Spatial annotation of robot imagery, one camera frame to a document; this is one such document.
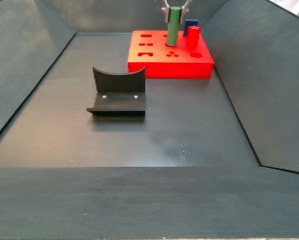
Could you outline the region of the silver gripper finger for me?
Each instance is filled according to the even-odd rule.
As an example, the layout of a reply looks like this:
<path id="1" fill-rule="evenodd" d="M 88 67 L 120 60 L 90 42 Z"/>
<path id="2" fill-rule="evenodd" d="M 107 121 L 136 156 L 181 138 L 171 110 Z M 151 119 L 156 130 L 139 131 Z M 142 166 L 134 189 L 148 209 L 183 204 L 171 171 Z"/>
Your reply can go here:
<path id="1" fill-rule="evenodd" d="M 190 12 L 190 4 L 191 4 L 191 0 L 186 0 L 185 4 L 182 6 L 181 23 L 185 20 L 186 14 Z"/>
<path id="2" fill-rule="evenodd" d="M 166 16 L 166 23 L 170 22 L 170 4 L 169 4 L 169 0 L 162 0 L 163 6 L 162 6 L 162 11 L 164 13 Z"/>

